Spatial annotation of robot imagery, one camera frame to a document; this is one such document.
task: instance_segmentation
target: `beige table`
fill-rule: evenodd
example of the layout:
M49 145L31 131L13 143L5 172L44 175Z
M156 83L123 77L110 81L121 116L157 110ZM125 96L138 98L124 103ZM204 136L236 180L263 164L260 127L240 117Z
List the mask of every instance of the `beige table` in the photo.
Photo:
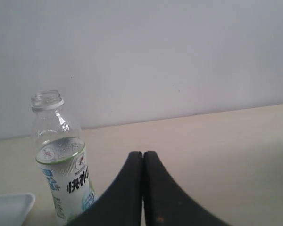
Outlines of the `beige table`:
M234 226L283 226L283 105L84 131L102 194L132 150L156 150L180 186ZM0 194L32 192L25 226L56 225L28 138L0 141Z

